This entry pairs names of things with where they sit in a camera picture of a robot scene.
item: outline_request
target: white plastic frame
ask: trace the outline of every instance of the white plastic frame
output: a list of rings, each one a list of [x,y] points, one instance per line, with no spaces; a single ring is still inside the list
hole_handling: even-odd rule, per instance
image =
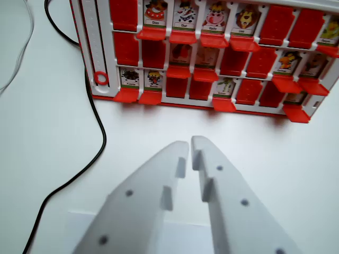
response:
[[[117,63],[117,59],[115,57],[115,51],[114,51],[114,41],[113,41],[113,32],[124,32],[124,33],[133,33],[137,34],[142,30],[143,27],[143,0],[138,0],[138,24],[137,24],[137,31],[136,32],[130,32],[130,31],[120,31],[120,30],[114,30],[113,29],[113,23],[110,17],[110,3],[109,0],[70,0],[73,6],[73,11],[74,11],[74,19],[77,25],[77,32],[78,36],[82,45],[82,51],[83,51],[83,56],[84,56],[84,61],[85,61],[85,66],[87,69],[88,77],[90,79],[90,84],[92,88],[92,93],[93,95],[98,95],[98,96],[105,96],[105,97],[115,97],[115,95],[119,92],[120,90],[120,78],[117,75],[117,69],[119,66]],[[92,11],[89,13],[88,10],[82,12],[81,6],[79,5],[79,1],[82,1],[83,6],[91,6]],[[191,59],[190,59],[190,72],[194,72],[194,63],[195,63],[195,57],[197,54],[197,49],[198,45],[200,43],[200,34],[201,34],[201,28],[202,28],[202,22],[204,20],[204,9],[206,7],[206,0],[194,0],[195,4],[199,7],[198,11],[198,16],[197,16],[197,24],[196,24],[196,30],[195,30],[195,36],[197,38],[197,42],[192,45],[192,54],[191,54]],[[168,68],[168,61],[169,61],[169,50],[170,50],[170,43],[169,43],[169,37],[172,32],[172,21],[173,21],[173,13],[174,10],[174,0],[167,0],[168,7],[167,7],[167,21],[166,21],[166,39],[164,41],[166,45],[166,54],[165,54],[165,63],[164,63],[164,68],[163,69],[158,69],[159,71],[166,71]],[[260,44],[261,46],[265,47],[273,47],[277,48],[278,51],[277,53],[277,58],[276,61],[279,59],[279,54],[285,49],[290,49],[290,50],[298,50],[305,52],[305,54],[301,54],[303,57],[301,62],[299,63],[297,69],[295,70],[293,74],[293,80],[298,81],[298,76],[302,70],[303,64],[306,62],[308,52],[309,51],[314,51],[317,47],[316,41],[321,35],[321,31],[323,30],[326,21],[329,19],[331,14],[339,13],[339,2],[337,1],[331,1],[331,0],[304,0],[301,2],[295,2],[292,0],[279,0],[273,1],[273,0],[265,0],[265,1],[229,1],[227,2],[227,7],[229,8],[229,17],[227,20],[227,25],[225,28],[224,36],[227,41],[230,39],[230,32],[232,29],[232,25],[234,23],[234,18],[237,10],[238,3],[253,3],[253,4],[258,4],[259,5],[259,11],[261,12],[261,17],[258,21],[256,30],[254,31],[254,41],[259,43],[260,40],[260,32],[261,28],[265,22],[265,18],[267,16],[267,13],[270,8],[270,4],[281,4],[281,5],[288,5],[288,6],[293,6],[295,8],[293,14],[295,16],[295,19],[293,21],[293,24],[290,28],[290,31],[288,32],[288,35],[283,41],[282,46],[271,46],[271,45],[263,45]],[[94,11],[94,8],[97,8],[97,13],[99,16],[96,16],[96,11]],[[322,10],[326,13],[324,16],[324,25],[323,28],[320,30],[317,38],[314,40],[312,43],[312,47],[309,50],[306,49],[298,49],[298,48],[289,48],[288,47],[288,37],[293,29],[293,26],[295,22],[298,19],[298,16],[300,14],[300,11],[302,8],[312,8],[316,10]],[[97,19],[100,21],[97,25],[94,26],[86,26],[87,31],[85,30],[84,23],[88,23],[88,19]],[[92,34],[93,36],[89,36],[89,42],[90,45],[87,43],[87,34]],[[98,37],[101,36],[101,41],[100,43],[98,42]],[[143,69],[153,69],[153,68],[145,68],[143,67],[143,62],[142,62],[142,53],[141,53],[141,40],[138,40],[139,42],[139,61],[138,61],[138,66],[139,68],[139,80],[140,80],[140,86],[139,86],[139,97],[142,95],[144,91],[144,86],[142,85],[144,77],[143,77]],[[91,48],[96,49],[96,53],[94,56],[91,54]],[[246,79],[257,79],[257,78],[249,78],[246,77],[246,68],[248,66],[248,63],[251,59],[252,53],[249,54],[245,67],[242,70],[242,73],[240,77],[235,77],[235,76],[227,76],[227,75],[220,75],[220,64],[222,61],[222,57],[224,55],[224,49],[219,50],[218,54],[218,59],[216,63],[216,73],[217,75],[221,77],[232,77],[235,80],[237,80],[236,88],[233,91],[232,94],[232,101],[235,103],[235,98],[236,98],[236,93],[238,91],[238,88],[241,84],[242,78]],[[268,76],[266,79],[258,79],[264,81],[264,85],[266,85],[266,81],[269,81],[272,79],[272,71],[273,71],[274,64],[272,66],[271,71],[268,73]],[[330,59],[329,64],[323,71],[323,74],[320,76],[319,80],[321,84],[326,87],[328,90],[332,88],[334,85],[335,81],[338,78],[336,70],[338,70],[339,67],[339,60],[338,59]],[[109,77],[109,86],[101,86],[97,85],[94,81],[94,73],[96,71],[103,71],[107,73]],[[190,90],[190,81],[191,78],[188,80],[188,85],[185,93],[184,98],[173,98],[173,97],[167,97],[166,96],[166,78],[164,78],[164,86],[163,86],[163,91],[162,91],[162,102],[163,103],[173,103],[173,104],[183,104],[183,105],[192,105],[192,106],[204,106],[204,107],[213,107],[212,105],[212,99],[213,99],[213,89],[214,89],[214,84],[212,86],[212,89],[210,91],[210,94],[208,96],[208,99],[206,101],[200,101],[200,100],[195,100],[195,99],[189,99],[189,90]],[[249,112],[258,112],[258,113],[271,113],[271,114],[284,114],[284,111],[282,110],[283,107],[283,100],[280,103],[280,105],[277,108],[272,108],[272,107],[260,107],[259,106],[259,100],[260,96],[255,102],[253,106],[251,105],[242,105],[242,104],[236,104],[236,109],[240,111],[249,111]],[[321,104],[325,97],[324,96],[314,96],[314,95],[308,95],[307,98],[304,100],[302,104],[302,109],[309,115],[312,116],[317,107]]]

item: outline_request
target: cartoon animal picture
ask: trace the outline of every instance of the cartoon animal picture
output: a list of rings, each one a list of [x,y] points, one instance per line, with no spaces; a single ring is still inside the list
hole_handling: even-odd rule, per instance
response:
[[[210,12],[207,14],[205,21],[202,25],[208,26],[225,26],[225,8],[221,1],[218,1],[211,5],[209,8]]]
[[[279,59],[281,63],[279,69],[291,69],[294,61],[298,61],[300,59],[298,51],[289,51],[286,52],[283,57]]]
[[[178,21],[192,23],[195,19],[196,13],[191,6],[191,0],[181,0],[179,7],[179,10],[176,11],[177,15],[179,15]]]
[[[321,38],[332,39],[339,36],[339,19],[332,20],[323,30]]]
[[[160,75],[159,71],[150,70],[148,72],[147,78],[148,78],[151,85],[158,85],[158,82],[160,80],[160,76],[161,75]]]
[[[310,61],[305,65],[305,71],[310,71],[311,69],[317,68],[324,62],[324,56],[322,54],[316,54]]]
[[[136,71],[125,69],[122,76],[125,78],[126,81],[129,79],[134,80],[135,82],[139,82],[139,74]]]
[[[164,20],[168,4],[164,0],[151,0],[146,4],[145,17],[152,20]]]
[[[178,44],[172,50],[173,58],[187,58],[189,56],[189,51],[192,47],[186,44]]]
[[[198,64],[213,64],[216,61],[216,50],[218,49],[207,47],[200,48],[197,53]]]
[[[227,85],[227,84],[230,83],[231,81],[232,81],[231,78],[223,78],[222,81],[219,81],[219,82],[218,82],[218,85],[223,85],[223,84]]]
[[[247,29],[257,22],[259,13],[253,4],[248,4],[241,12],[236,14],[236,18],[237,26],[241,29]]]

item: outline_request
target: cartoon dog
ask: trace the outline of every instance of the cartoon dog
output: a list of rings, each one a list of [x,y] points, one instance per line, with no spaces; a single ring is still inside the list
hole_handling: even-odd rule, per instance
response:
[[[151,85],[157,85],[158,81],[160,80],[160,73],[159,71],[155,71],[155,70],[150,70],[148,72],[148,80],[150,81]]]
[[[241,29],[246,29],[252,26],[258,20],[258,11],[252,4],[248,4],[245,9],[237,13],[237,25]]]
[[[190,45],[178,44],[172,50],[172,56],[174,58],[179,58],[179,57],[187,58],[189,56],[189,50],[191,48],[192,47]]]
[[[165,17],[165,10],[167,3],[164,0],[151,0],[146,4],[145,16],[152,20],[163,20]]]
[[[210,26],[225,26],[225,8],[221,1],[218,1],[211,5],[210,12],[207,14],[205,21],[202,25]]]
[[[181,0],[181,4],[180,4],[180,9],[177,11],[177,13],[179,14],[180,18],[179,18],[179,22],[180,21],[188,21],[188,22],[192,22],[194,20],[194,10],[191,7],[191,1],[190,0]]]
[[[317,68],[324,61],[324,55],[316,54],[311,61],[306,63],[305,71],[310,71],[313,68]]]
[[[284,57],[279,59],[279,62],[281,62],[279,69],[290,69],[293,61],[300,58],[298,53],[298,51],[287,52]]]
[[[332,39],[339,35],[339,20],[329,22],[327,28],[324,29],[321,38]]]

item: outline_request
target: white surface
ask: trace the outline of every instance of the white surface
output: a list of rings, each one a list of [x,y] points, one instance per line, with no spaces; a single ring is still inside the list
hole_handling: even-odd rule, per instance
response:
[[[49,24],[42,0],[29,4],[34,33],[18,75],[0,95],[0,253],[22,252],[42,200],[81,170],[102,142],[86,96],[80,51]],[[21,0],[0,6],[0,74],[7,80],[29,33],[29,18]],[[68,0],[54,0],[50,9],[56,24],[76,40]],[[106,150],[47,205],[32,253],[63,253],[69,210],[97,213],[107,194],[161,148],[204,135],[243,174],[303,253],[336,254],[338,96],[337,84],[309,124],[95,101],[108,134]],[[199,176],[190,161],[187,167],[166,219],[209,224]]]
[[[157,254],[165,211],[173,210],[190,145],[175,141],[149,158],[112,193],[74,254]],[[102,246],[98,239],[106,236]]]
[[[64,252],[72,253],[94,214],[67,213]],[[164,222],[157,254],[214,254],[211,227]]]

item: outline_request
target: cartoon lion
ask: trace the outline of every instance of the cartoon lion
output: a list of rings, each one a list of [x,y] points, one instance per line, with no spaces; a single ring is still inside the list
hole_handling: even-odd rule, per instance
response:
[[[258,11],[252,4],[248,4],[245,9],[237,14],[237,25],[241,29],[246,29],[252,26],[259,18]]]

